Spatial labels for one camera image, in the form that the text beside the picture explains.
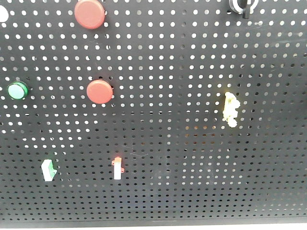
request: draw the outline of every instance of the pegboard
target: pegboard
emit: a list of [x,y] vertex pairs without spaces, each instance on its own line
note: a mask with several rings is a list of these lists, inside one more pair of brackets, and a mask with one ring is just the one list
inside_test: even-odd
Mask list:
[[[307,221],[306,0],[260,0],[249,20],[227,0],[104,0],[96,30],[76,2],[0,1],[1,227]],[[107,104],[86,96],[96,79]]]

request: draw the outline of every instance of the green and white switch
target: green and white switch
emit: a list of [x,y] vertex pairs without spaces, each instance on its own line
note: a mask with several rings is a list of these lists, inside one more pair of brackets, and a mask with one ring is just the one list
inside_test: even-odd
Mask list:
[[13,81],[9,84],[8,88],[9,96],[14,100],[22,100],[28,95],[28,87],[27,85],[19,80]]
[[52,160],[49,160],[49,159],[48,160],[44,160],[44,162],[42,163],[41,168],[43,170],[43,175],[44,175],[45,181],[52,181],[53,177],[57,173],[57,170],[55,170],[53,168]]

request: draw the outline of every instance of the small red and white component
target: small red and white component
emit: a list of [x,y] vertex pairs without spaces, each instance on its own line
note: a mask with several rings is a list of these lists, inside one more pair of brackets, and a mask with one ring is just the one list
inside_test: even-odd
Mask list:
[[114,165],[114,180],[121,180],[121,174],[125,171],[125,169],[121,167],[121,157],[116,157],[112,161],[112,165]]

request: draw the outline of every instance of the white switch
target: white switch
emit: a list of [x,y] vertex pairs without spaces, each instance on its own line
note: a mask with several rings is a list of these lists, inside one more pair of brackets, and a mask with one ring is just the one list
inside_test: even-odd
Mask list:
[[45,181],[52,181],[53,177],[57,173],[57,170],[53,168],[52,160],[44,160],[41,166]]

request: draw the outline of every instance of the yellow object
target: yellow object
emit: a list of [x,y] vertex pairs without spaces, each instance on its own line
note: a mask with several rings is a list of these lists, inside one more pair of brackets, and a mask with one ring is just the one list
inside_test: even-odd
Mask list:
[[238,117],[238,111],[236,109],[239,108],[241,104],[233,93],[226,92],[225,97],[226,98],[223,111],[223,121],[227,121],[228,125],[231,128],[234,128],[237,126],[235,118]]

